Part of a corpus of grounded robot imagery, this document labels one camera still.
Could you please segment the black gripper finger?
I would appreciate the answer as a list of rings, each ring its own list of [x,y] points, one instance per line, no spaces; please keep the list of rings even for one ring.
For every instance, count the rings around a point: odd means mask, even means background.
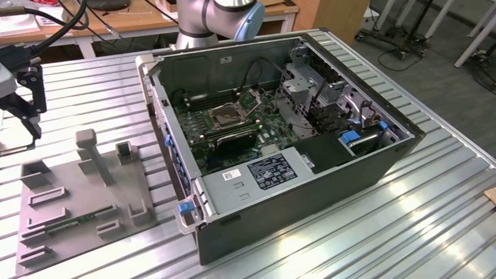
[[[21,123],[30,133],[33,140],[41,138],[38,126],[39,115],[46,112],[45,89],[42,80],[42,68],[31,65],[17,72],[17,83],[30,90],[31,99],[21,102]]]

